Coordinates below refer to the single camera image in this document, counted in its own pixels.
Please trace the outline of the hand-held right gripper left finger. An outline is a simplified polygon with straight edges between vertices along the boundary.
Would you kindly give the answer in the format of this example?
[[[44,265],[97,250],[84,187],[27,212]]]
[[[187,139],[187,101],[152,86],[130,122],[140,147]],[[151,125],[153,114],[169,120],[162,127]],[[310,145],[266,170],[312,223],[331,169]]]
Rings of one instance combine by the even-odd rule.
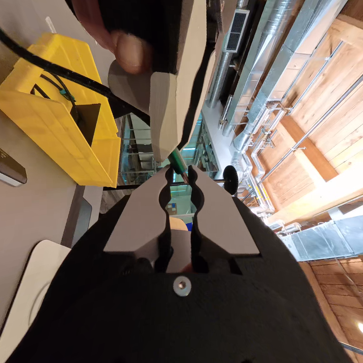
[[[173,255],[166,210],[173,174],[173,169],[165,166],[131,193],[104,252],[146,258],[155,268],[167,268]]]

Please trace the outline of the yellow plastic bin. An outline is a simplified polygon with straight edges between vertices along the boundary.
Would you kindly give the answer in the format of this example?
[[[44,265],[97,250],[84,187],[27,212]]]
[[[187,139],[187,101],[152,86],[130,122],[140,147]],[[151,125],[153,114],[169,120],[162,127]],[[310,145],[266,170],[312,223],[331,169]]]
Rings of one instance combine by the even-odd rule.
[[[116,187],[121,139],[107,98],[60,76],[87,129],[42,74],[60,86],[50,72],[19,58],[1,84],[1,111],[77,184]]]

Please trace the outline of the black stand pole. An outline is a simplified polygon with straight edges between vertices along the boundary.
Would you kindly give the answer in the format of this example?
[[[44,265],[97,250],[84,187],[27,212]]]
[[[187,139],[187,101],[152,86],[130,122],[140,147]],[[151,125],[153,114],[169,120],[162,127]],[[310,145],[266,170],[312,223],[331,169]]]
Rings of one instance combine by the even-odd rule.
[[[223,170],[222,179],[214,179],[219,186],[232,196],[236,196],[238,192],[238,173],[232,165],[228,165]]]

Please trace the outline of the black hdmi switch box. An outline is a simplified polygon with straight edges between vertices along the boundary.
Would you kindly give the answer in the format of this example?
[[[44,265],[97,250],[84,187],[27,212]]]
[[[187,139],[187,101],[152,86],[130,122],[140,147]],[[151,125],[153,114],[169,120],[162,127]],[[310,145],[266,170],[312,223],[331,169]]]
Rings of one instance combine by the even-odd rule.
[[[20,187],[27,183],[25,168],[0,149],[0,180],[12,187]]]

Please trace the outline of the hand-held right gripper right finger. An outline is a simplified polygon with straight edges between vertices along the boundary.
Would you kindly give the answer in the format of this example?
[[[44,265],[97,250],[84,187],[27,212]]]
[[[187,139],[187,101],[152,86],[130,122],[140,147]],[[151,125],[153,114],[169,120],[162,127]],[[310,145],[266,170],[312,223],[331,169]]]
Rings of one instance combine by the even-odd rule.
[[[195,166],[188,167],[188,179],[196,208],[191,232],[193,268],[212,268],[218,262],[232,265],[235,258],[259,256],[237,208],[239,200]]]

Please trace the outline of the white stand base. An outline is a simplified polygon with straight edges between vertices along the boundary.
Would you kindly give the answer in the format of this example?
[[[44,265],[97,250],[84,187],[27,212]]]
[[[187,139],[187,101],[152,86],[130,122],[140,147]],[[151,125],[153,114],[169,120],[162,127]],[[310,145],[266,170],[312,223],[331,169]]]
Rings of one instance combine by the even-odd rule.
[[[26,263],[0,338],[1,361],[6,361],[33,323],[45,294],[71,249],[50,240],[35,245]]]

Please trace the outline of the person's left hand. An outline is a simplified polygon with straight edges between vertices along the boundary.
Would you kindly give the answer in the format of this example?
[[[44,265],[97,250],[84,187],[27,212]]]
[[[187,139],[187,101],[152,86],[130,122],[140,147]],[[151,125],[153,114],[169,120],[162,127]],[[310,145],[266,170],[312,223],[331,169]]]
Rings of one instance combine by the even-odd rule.
[[[151,70],[151,46],[145,40],[123,30],[108,31],[98,1],[72,0],[70,3],[85,31],[115,56],[123,70],[129,74],[142,74]]]

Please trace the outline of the black board with wooden edge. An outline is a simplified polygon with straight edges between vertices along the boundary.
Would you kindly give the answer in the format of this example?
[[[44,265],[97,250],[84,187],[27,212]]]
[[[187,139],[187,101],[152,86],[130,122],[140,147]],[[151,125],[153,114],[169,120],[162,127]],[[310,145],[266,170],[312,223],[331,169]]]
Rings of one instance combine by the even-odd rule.
[[[170,222],[171,230],[181,230],[181,231],[187,231],[187,232],[189,231],[188,227],[184,223],[184,221],[179,218],[169,216],[169,222]]]

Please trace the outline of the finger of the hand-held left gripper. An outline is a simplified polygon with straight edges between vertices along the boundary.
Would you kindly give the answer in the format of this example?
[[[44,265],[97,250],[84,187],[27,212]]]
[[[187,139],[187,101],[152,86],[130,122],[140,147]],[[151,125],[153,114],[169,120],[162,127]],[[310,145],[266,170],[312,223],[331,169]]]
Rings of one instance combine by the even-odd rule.
[[[116,61],[109,69],[113,94],[149,116],[152,150],[159,162],[165,161],[178,143],[176,79],[176,75],[165,72],[129,74]]]
[[[182,1],[176,75],[176,130],[174,148],[190,141],[206,98],[214,62],[217,22],[208,1]]]

